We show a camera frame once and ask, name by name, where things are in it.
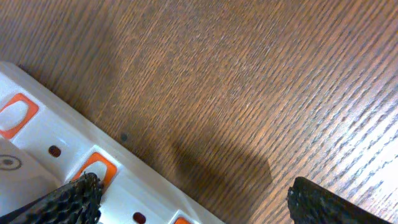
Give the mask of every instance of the brown wooden surface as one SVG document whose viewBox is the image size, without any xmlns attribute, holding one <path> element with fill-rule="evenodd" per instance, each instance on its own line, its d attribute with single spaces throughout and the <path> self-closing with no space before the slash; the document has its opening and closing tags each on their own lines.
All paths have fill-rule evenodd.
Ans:
<svg viewBox="0 0 398 224">
<path fill-rule="evenodd" d="M 398 222 L 397 13 L 393 0 L 1 0 L 0 59 L 228 223 L 291 223 L 298 175 Z"/>
</svg>

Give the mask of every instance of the white plastic casing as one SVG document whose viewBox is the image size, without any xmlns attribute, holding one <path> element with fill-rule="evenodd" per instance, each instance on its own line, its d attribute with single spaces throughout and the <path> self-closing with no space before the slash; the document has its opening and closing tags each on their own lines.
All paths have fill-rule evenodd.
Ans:
<svg viewBox="0 0 398 224">
<path fill-rule="evenodd" d="M 145 224 L 173 224 L 178 217 L 190 223 L 223 223 L 20 68 L 0 62 L 0 110 L 18 93 L 39 110 L 10 142 L 51 173 L 60 185 L 72 180 L 94 152 L 117 167 L 103 195 L 101 223 L 134 223 L 135 212 L 146 217 Z M 25 113 L 21 105 L 14 110 Z M 11 128 L 18 122 L 3 126 Z M 50 155 L 50 146 L 61 149 L 61 155 Z M 98 169 L 101 166 L 87 168 L 103 175 Z"/>
<path fill-rule="evenodd" d="M 24 151 L 0 139 L 0 216 L 50 193 L 60 184 Z"/>
</svg>

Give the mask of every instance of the ribbed black rubber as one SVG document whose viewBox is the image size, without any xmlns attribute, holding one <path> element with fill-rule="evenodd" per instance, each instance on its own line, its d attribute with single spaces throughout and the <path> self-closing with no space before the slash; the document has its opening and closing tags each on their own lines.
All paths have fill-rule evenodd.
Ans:
<svg viewBox="0 0 398 224">
<path fill-rule="evenodd" d="M 304 177 L 297 177 L 289 189 L 287 206 L 295 224 L 389 223 Z"/>
<path fill-rule="evenodd" d="M 0 223 L 98 223 L 103 185 L 94 173 L 84 174 L 76 181 L 0 217 Z"/>
</svg>

